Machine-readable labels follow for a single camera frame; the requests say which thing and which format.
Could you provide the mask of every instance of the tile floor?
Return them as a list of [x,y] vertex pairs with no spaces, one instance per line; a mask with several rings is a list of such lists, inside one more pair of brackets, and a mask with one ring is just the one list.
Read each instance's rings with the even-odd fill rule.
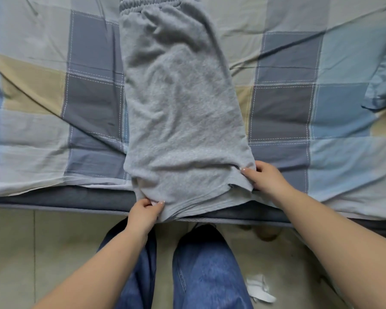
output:
[[[123,217],[83,213],[0,209],[0,309],[30,308],[97,250],[105,233]],[[172,255],[188,223],[156,226],[158,260],[154,309],[171,308]],[[219,225],[244,276],[263,273],[274,304],[255,308],[346,308],[320,282],[312,255],[285,230],[273,242],[252,230]]]

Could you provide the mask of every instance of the gathered waistband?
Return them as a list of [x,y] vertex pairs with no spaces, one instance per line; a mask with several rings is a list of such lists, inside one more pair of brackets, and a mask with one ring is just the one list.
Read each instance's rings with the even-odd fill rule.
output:
[[144,7],[155,5],[162,7],[163,5],[179,6],[184,0],[120,0],[120,13],[129,14],[131,12],[141,12]]

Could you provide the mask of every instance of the white object on floor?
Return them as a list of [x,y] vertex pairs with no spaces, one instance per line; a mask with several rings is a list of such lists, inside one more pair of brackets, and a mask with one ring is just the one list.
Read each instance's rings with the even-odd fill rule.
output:
[[265,301],[273,303],[276,297],[269,294],[269,286],[265,282],[265,277],[262,274],[248,276],[246,278],[247,292],[254,301]]

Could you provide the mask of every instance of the blue jeans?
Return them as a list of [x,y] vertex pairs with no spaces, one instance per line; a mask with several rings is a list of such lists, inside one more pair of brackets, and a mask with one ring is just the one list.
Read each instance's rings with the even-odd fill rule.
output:
[[[101,249],[126,227],[114,226]],[[149,233],[116,309],[150,309],[156,273],[156,236]],[[184,235],[173,255],[174,309],[253,308],[239,265],[222,235],[210,224]]]

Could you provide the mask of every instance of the bed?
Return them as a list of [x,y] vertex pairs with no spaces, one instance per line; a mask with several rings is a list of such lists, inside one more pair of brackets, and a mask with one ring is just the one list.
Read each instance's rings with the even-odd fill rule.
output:
[[[386,229],[386,0],[202,2],[255,159]],[[127,213],[134,203],[118,3],[0,0],[1,207]],[[258,203],[191,219],[288,223]]]

